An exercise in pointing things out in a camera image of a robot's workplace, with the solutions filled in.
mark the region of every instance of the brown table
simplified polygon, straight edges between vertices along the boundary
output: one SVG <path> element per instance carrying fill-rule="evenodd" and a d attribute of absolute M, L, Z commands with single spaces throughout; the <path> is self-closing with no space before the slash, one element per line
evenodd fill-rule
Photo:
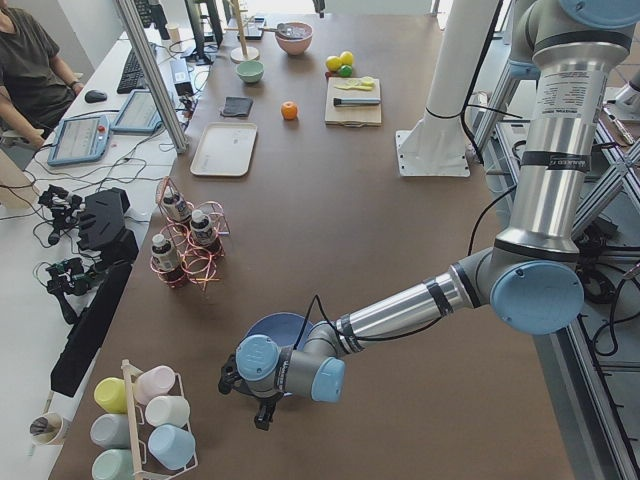
<path fill-rule="evenodd" d="M 162 226 L 154 218 L 51 478 L 90 477 L 100 449 L 89 428 L 101 414 L 91 392 L 120 375 L 123 358 L 182 374 L 200 465 L 181 478 L 573 478 L 532 339 L 488 307 L 346 358 L 340 403 L 286 398 L 269 432 L 253 426 L 253 399 L 217 392 L 220 366 L 256 320 L 303 314 L 315 293 L 337 318 L 443 272 L 465 255 L 473 222 L 491 200 L 477 166 L 468 179 L 407 179 L 397 171 L 395 131 L 422 116 L 435 66 L 434 18 L 303 21 L 315 27 L 306 54 L 287 57 L 271 34 L 257 44 L 266 72 L 256 86 L 235 77 L 228 52 L 237 43 L 227 35 L 187 131 L 190 150 L 172 173 L 189 200 L 225 208 L 231 236 L 221 281 L 206 293 L 158 281 L 148 267 L 150 235 Z M 381 80 L 382 127 L 324 124 L 324 59 L 346 49 L 359 75 Z M 250 171 L 236 180 L 193 177 L 199 133 L 220 121 L 228 95 L 255 100 Z M 287 99 L 300 105 L 299 121 L 281 119 Z M 497 231 L 489 215 L 476 248 Z"/>

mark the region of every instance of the computer mouse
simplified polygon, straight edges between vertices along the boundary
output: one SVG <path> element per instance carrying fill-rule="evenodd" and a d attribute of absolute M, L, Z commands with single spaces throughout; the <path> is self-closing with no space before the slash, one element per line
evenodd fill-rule
<path fill-rule="evenodd" d="M 84 94 L 84 101 L 87 103 L 104 102 L 107 99 L 107 94 L 100 90 L 89 90 Z"/>

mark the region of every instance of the black box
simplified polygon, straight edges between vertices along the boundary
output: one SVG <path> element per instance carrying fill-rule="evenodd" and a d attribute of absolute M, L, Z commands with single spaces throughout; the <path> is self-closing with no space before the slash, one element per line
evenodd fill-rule
<path fill-rule="evenodd" d="M 179 96 L 192 96 L 194 94 L 189 68 L 184 58 L 171 60 L 171 78 L 173 78 L 173 84 Z"/>

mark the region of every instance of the blue joint cap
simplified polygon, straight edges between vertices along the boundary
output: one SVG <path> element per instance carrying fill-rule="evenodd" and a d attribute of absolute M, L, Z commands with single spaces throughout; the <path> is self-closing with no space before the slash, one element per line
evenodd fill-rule
<path fill-rule="evenodd" d="M 547 260 L 516 265 L 491 290 L 491 306 L 500 319 L 532 335 L 566 327 L 583 304 L 584 290 L 575 272 Z"/>
<path fill-rule="evenodd" d="M 257 382 L 268 377 L 276 368 L 280 349 L 266 335 L 251 335 L 236 349 L 238 372 L 245 380 Z"/>
<path fill-rule="evenodd" d="M 316 402 L 336 403 L 340 400 L 344 369 L 344 362 L 337 358 L 322 362 L 311 385 L 311 398 Z"/>
<path fill-rule="evenodd" d="M 518 80 L 537 80 L 540 78 L 540 69 L 533 63 L 517 62 L 509 60 L 509 75 Z"/>
<path fill-rule="evenodd" d="M 640 21 L 638 0 L 559 0 L 573 20 L 591 28 L 614 30 Z"/>

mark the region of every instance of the pink cup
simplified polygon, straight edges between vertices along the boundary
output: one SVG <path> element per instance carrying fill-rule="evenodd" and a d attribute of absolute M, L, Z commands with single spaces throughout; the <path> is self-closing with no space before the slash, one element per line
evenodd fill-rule
<path fill-rule="evenodd" d="M 175 372 L 166 365 L 160 365 L 136 379 L 133 384 L 133 396 L 138 403 L 147 405 L 153 398 L 168 393 L 175 383 Z"/>

